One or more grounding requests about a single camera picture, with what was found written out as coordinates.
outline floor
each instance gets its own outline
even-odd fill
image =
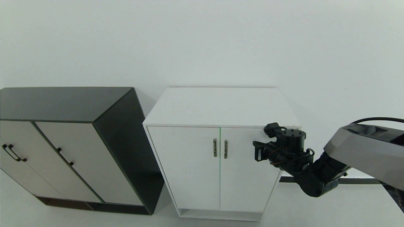
[[[163,188],[153,216],[49,207],[8,175],[0,173],[1,227],[402,227],[404,214],[382,185],[340,185],[320,198],[306,196],[294,183],[279,183],[261,222],[180,219]]]

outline cabinet base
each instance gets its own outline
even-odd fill
[[[144,206],[124,205],[124,204],[109,204],[109,203],[94,203],[75,200],[61,200],[47,197],[36,196],[42,203],[47,206],[56,206],[63,208],[71,208],[78,210],[93,210],[102,212],[124,213],[124,214],[144,214],[151,215]]]
[[[221,211],[221,210],[179,209],[179,214],[181,218],[260,221],[263,213]]]

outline wall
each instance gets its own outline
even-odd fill
[[[133,86],[145,114],[167,86],[278,86],[318,157],[404,118],[403,24],[400,0],[2,2],[0,86]]]

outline white cabinet door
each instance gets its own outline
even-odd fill
[[[1,137],[63,197],[101,202],[44,140],[31,122],[0,121]]]
[[[36,125],[77,173],[105,201],[143,205],[92,124],[37,122]]]
[[[177,208],[219,210],[220,129],[158,126],[147,129]]]
[[[224,157],[227,140],[227,158]],[[271,140],[260,128],[221,128],[220,210],[263,212],[280,170],[254,159],[253,141]]]
[[[16,161],[18,159],[8,148],[11,143],[6,143],[0,138],[0,168],[19,183],[23,188],[33,195],[64,199],[48,182],[35,172],[26,162]]]

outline metal handle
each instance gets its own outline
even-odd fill
[[[216,139],[213,139],[213,156],[217,157],[217,146],[216,146]]]
[[[12,155],[6,150],[7,145],[3,144],[3,146],[1,146],[1,147],[2,147],[3,150],[5,150],[5,151],[7,152],[7,154],[8,154],[10,157],[12,157],[14,160],[16,160],[17,162],[21,161],[20,158],[15,159],[14,156],[12,156]]]
[[[225,139],[225,158],[227,158],[227,139]]]
[[[24,158],[24,159],[20,158],[20,157],[12,150],[13,147],[14,147],[14,146],[13,146],[12,144],[10,144],[10,145],[8,146],[8,148],[10,149],[10,151],[11,151],[15,156],[17,156],[19,159],[21,159],[21,161],[26,162],[27,159],[26,159],[26,158]]]
[[[73,165],[74,163],[73,162],[68,162],[66,159],[65,159],[65,157],[63,157],[63,155],[60,153],[61,151],[62,151],[62,149],[60,148],[60,147],[58,147],[57,149],[56,149],[56,151],[60,154],[60,156],[63,158],[63,160],[65,161],[65,162],[67,162],[69,165]]]

